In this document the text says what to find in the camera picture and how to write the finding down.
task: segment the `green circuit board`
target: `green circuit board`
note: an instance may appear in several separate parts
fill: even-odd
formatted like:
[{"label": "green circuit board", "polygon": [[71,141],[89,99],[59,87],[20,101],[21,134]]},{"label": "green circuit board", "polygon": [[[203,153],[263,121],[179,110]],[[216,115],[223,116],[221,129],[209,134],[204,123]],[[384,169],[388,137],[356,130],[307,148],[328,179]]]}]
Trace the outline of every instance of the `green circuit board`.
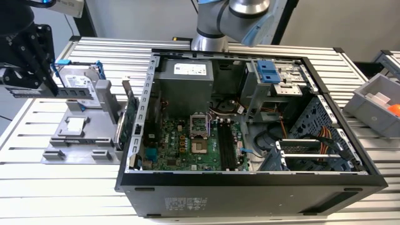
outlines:
[{"label": "green circuit board", "polygon": [[[201,127],[201,121],[193,122],[197,127]],[[207,142],[207,153],[192,153],[192,142],[189,138],[189,120],[164,120],[161,128],[161,140],[157,147],[157,162],[152,163],[152,170],[156,171],[220,171],[220,150],[219,150],[219,132],[217,123],[212,122],[209,129],[209,137]],[[236,162],[239,156],[236,153],[237,143],[243,144],[243,136],[239,124],[231,126],[232,135],[237,142],[233,142]],[[244,162],[237,166],[239,171],[248,171],[248,162],[243,157]]]}]

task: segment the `blue tab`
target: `blue tab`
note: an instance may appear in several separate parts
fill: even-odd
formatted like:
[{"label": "blue tab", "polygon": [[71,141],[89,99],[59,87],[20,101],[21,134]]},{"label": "blue tab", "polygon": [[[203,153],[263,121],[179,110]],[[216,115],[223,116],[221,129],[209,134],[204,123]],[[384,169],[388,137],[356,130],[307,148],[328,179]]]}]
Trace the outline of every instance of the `blue tab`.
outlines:
[{"label": "blue tab", "polygon": [[199,4],[212,3],[215,1],[221,1],[221,0],[199,0]]},{"label": "blue tab", "polygon": [[61,65],[61,66],[65,66],[65,65],[69,65],[71,64],[71,60],[59,60],[56,62],[57,65]]},{"label": "blue tab", "polygon": [[55,71],[56,77],[60,77],[60,73],[59,73],[59,71],[57,71],[56,65],[52,63],[52,64],[49,65],[49,67],[51,67],[52,71]]},{"label": "blue tab", "polygon": [[240,151],[244,151],[244,152],[252,153],[252,150],[249,150],[249,149],[245,149],[245,148],[240,148]]},{"label": "blue tab", "polygon": [[257,61],[257,72],[261,75],[263,83],[280,83],[280,75],[276,71],[276,67],[272,61]]},{"label": "blue tab", "polygon": [[100,79],[105,80],[105,74],[104,74],[104,69],[103,69],[103,63],[97,60],[95,64],[96,64],[96,66],[99,67]]}]

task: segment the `white label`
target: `white label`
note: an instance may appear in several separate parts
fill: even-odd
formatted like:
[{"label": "white label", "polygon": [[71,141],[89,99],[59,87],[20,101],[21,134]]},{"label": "white label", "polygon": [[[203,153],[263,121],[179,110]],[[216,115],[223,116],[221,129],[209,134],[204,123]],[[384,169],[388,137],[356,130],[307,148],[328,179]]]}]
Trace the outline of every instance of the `white label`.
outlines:
[{"label": "white label", "polygon": [[93,88],[92,80],[85,76],[76,76],[76,75],[65,75],[65,86],[68,88],[87,88],[89,89],[89,94],[93,97],[93,100],[77,100],[85,107],[99,107],[100,101],[97,98],[97,94]]},{"label": "white label", "polygon": [[23,95],[40,95],[40,91],[37,90],[11,90],[13,94],[23,94]]},{"label": "white label", "polygon": [[85,118],[68,118],[68,125],[67,129],[68,131],[72,132],[79,132],[83,129],[83,124],[84,124]]},{"label": "white label", "polygon": [[175,64],[173,74],[181,75],[207,75],[207,69],[204,64]]},{"label": "white label", "polygon": [[239,113],[239,114],[243,114],[243,111],[244,111],[244,107],[243,107],[243,106],[239,106],[237,113]]},{"label": "white label", "polygon": [[80,143],[77,140],[65,140],[65,143]]},{"label": "white label", "polygon": [[165,208],[169,211],[205,210],[208,198],[165,198]]}]

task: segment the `gray plastic bin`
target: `gray plastic bin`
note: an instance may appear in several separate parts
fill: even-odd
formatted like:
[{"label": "gray plastic bin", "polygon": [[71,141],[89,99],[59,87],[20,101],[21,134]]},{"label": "gray plastic bin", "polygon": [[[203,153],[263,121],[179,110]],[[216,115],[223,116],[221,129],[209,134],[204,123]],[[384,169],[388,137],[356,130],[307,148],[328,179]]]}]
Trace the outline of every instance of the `gray plastic bin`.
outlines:
[{"label": "gray plastic bin", "polygon": [[381,93],[391,100],[389,105],[400,104],[400,84],[377,74],[355,90],[355,96],[344,107],[377,133],[385,137],[400,137],[400,118],[365,95]]}]

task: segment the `label sticker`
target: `label sticker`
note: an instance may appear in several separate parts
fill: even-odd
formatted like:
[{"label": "label sticker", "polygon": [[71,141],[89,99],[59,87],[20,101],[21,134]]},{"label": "label sticker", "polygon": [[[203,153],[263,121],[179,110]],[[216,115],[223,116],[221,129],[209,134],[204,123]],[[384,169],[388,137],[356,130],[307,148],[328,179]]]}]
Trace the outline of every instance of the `label sticker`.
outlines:
[{"label": "label sticker", "polygon": [[204,64],[175,64],[173,74],[181,75],[207,75],[207,69]]},{"label": "label sticker", "polygon": [[239,113],[239,114],[243,114],[243,111],[244,111],[244,107],[243,107],[243,106],[239,106],[237,113]]},{"label": "label sticker", "polygon": [[89,89],[89,94],[93,97],[93,100],[77,100],[85,107],[99,107],[100,101],[97,98],[97,94],[93,88],[92,80],[85,76],[76,76],[76,75],[65,75],[65,86],[68,88],[87,88]]},{"label": "label sticker", "polygon": [[13,94],[19,94],[19,95],[40,95],[40,91],[37,90],[16,90],[12,89],[11,91]]},{"label": "label sticker", "polygon": [[205,210],[207,198],[165,198],[165,208],[172,211]]},{"label": "label sticker", "polygon": [[65,140],[65,143],[80,143],[79,140]]}]

